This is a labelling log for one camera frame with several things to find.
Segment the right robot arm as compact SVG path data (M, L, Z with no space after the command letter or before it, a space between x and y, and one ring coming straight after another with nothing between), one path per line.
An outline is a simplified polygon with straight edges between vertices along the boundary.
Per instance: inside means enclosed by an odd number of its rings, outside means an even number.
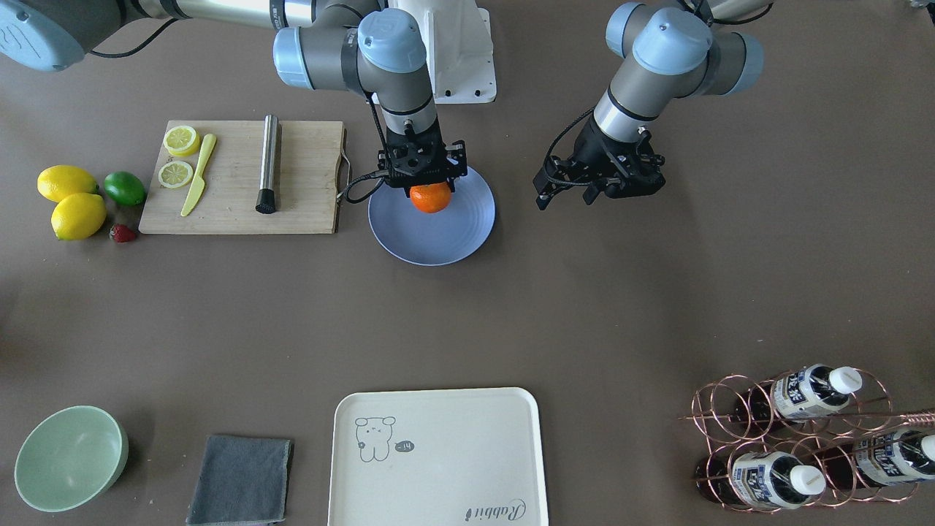
M61 71L143 19L272 28L285 84L378 100L386 131L375 178L412 194L427 184L454 191L467 175L463 141L442 139L417 20L386 1L4 1L1 50L30 69Z

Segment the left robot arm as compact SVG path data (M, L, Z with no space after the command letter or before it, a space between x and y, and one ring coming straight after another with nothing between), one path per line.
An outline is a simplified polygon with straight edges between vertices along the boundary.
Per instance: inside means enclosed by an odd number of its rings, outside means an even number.
M591 204L644 197L665 185L665 159L651 146L650 123L667 104L689 97L728 96L753 86L763 70L761 43L735 27L760 19L771 1L627 2L611 15L608 48L620 69L592 109L565 159L548 152L534 177L538 209L559 193L582 189Z

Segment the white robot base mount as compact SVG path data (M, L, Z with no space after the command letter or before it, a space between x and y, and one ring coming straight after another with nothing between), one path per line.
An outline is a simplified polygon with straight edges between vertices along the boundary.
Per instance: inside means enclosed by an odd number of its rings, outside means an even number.
M388 1L417 21L436 104L487 104L497 97L487 9L475 1Z

